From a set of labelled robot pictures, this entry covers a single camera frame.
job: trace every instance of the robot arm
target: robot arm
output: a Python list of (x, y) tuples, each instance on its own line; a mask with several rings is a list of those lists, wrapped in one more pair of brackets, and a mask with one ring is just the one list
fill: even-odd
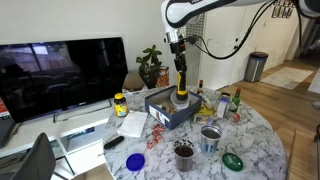
[[(161, 5), (161, 16), (166, 31), (165, 41), (176, 58), (178, 73), (177, 101), (188, 99), (186, 90), (186, 59), (184, 37), (179, 28), (194, 22), (207, 11), (227, 6), (247, 6), (272, 0), (165, 0)], [(320, 17), (319, 0), (293, 0), (298, 12), (308, 18)]]

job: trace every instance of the tv screen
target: tv screen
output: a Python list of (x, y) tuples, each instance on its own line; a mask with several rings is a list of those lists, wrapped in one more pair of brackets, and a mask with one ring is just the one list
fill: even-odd
[(122, 38), (0, 45), (0, 96), (16, 122), (112, 98), (127, 73)]

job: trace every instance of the yellow lid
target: yellow lid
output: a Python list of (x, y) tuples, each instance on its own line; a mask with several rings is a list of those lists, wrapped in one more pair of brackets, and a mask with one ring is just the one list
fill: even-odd
[(117, 93), (116, 95), (114, 95), (114, 98), (122, 99), (123, 98), (123, 94), (122, 93)]

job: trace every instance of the round table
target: round table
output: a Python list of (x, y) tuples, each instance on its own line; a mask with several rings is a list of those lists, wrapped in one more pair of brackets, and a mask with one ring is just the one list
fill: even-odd
[[(139, 94), (126, 96), (130, 110), (145, 112), (144, 99), (163, 88), (142, 91)], [(196, 92), (197, 87), (188, 87)], [(204, 88), (204, 95), (217, 104), (219, 92)], [(140, 138), (125, 137), (125, 140), (115, 148), (105, 150), (104, 155), (110, 174), (114, 179), (285, 179), (286, 155), (277, 133), (258, 112), (240, 103), (238, 113), (239, 122), (234, 122), (227, 116), (216, 121), (222, 128), (222, 136), (217, 152), (213, 157), (206, 157), (200, 150), (200, 129), (203, 125), (185, 121), (173, 130), (166, 128), (160, 140), (152, 149), (147, 148), (147, 142), (152, 139), (152, 127), (159, 123), (148, 115)], [(113, 114), (107, 125), (104, 142), (118, 136), (124, 118)], [(254, 136), (252, 148), (246, 150), (241, 146), (241, 138), (245, 133)], [(187, 138), (195, 143), (192, 170), (180, 172), (175, 166), (173, 142), (180, 138)], [(222, 162), (222, 155), (230, 152), (238, 155), (244, 168), (240, 172), (229, 170)], [(137, 172), (131, 172), (126, 167), (127, 158), (134, 153), (141, 153), (145, 157), (144, 167)]]

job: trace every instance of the black chair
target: black chair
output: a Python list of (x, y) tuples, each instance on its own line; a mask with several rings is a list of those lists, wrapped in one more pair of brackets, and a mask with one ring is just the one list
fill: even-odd
[(54, 172), (55, 167), (56, 159), (54, 157), (51, 144), (47, 135), (45, 133), (41, 133), (27, 154), (21, 167), (16, 172), (0, 174), (0, 179), (50, 180), (52, 174), (57, 175), (61, 179), (66, 179)]

